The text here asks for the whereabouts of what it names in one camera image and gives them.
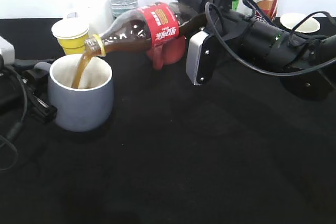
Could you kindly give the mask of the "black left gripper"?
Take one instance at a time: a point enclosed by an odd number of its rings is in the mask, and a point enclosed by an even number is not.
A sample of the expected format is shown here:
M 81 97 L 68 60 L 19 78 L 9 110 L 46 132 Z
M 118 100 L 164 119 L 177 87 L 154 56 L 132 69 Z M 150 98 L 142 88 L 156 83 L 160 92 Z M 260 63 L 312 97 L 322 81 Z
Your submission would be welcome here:
M 41 123 L 53 121 L 57 109 L 41 98 L 47 89 L 49 72 L 35 65 L 54 61 L 16 59 L 12 65 L 1 64 L 1 112 L 22 105 L 23 117 L 30 115 Z

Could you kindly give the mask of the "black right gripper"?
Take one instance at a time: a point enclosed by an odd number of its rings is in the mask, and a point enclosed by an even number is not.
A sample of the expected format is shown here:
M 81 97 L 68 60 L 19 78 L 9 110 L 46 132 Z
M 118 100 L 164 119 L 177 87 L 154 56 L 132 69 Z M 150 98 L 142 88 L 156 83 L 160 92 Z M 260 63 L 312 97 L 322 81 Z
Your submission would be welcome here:
M 225 42 L 239 59 L 259 59 L 260 47 L 257 45 L 257 22 L 232 10 L 232 0 L 174 0 L 170 3 L 172 11 L 179 16 L 203 14 L 207 25 L 205 31 L 215 37 L 215 50 L 231 56 L 221 44 Z

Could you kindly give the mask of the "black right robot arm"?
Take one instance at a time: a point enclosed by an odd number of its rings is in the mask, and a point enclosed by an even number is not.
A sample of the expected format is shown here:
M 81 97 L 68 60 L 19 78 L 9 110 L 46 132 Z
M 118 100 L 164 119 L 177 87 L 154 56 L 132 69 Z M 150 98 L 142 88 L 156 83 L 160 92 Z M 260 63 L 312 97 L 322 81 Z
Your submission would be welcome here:
M 210 81 L 220 56 L 279 78 L 293 95 L 323 101 L 335 90 L 335 37 L 305 35 L 232 9 L 231 0 L 176 0 L 202 18 L 188 44 L 186 74 L 192 84 Z

